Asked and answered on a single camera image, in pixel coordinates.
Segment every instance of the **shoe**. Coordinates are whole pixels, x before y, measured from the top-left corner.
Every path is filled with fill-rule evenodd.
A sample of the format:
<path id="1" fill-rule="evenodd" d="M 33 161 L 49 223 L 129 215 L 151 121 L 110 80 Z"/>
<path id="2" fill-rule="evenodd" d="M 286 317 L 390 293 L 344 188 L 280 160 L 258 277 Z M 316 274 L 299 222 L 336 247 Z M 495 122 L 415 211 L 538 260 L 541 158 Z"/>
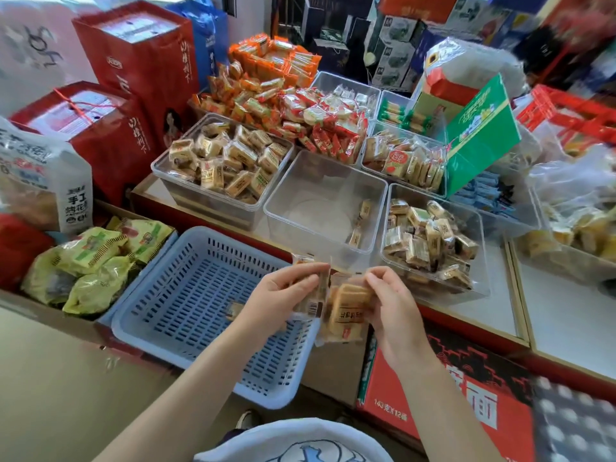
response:
<path id="1" fill-rule="evenodd" d="M 263 418 L 259 415 L 259 412 L 253 409 L 249 409 L 242 413 L 242 416 L 237 420 L 235 429 L 252 429 L 255 426 L 263 424 Z"/>

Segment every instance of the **red box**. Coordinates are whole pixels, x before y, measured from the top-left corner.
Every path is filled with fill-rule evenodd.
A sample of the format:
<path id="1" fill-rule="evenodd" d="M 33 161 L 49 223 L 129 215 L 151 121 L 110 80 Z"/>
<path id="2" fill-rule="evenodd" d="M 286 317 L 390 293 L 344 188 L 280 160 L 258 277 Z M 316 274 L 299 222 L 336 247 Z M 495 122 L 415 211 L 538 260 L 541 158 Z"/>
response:
<path id="1" fill-rule="evenodd" d="M 447 22 L 457 0 L 381 0 L 378 8 L 387 16 Z"/>
<path id="2" fill-rule="evenodd" d="M 121 206 L 150 174 L 154 147 L 139 99 L 90 82 L 75 82 L 22 108 L 10 120 L 21 129 L 70 142 L 92 166 L 95 195 Z"/>
<path id="3" fill-rule="evenodd" d="M 534 461 L 528 371 L 430 323 L 426 324 L 426 332 L 432 349 L 505 460 Z M 385 361 L 376 338 L 370 342 L 357 407 L 419 441 L 402 385 Z"/>
<path id="4" fill-rule="evenodd" d="M 190 20 L 136 1 L 73 26 L 99 83 L 142 100 L 160 152 L 188 130 L 188 100 L 199 89 Z"/>

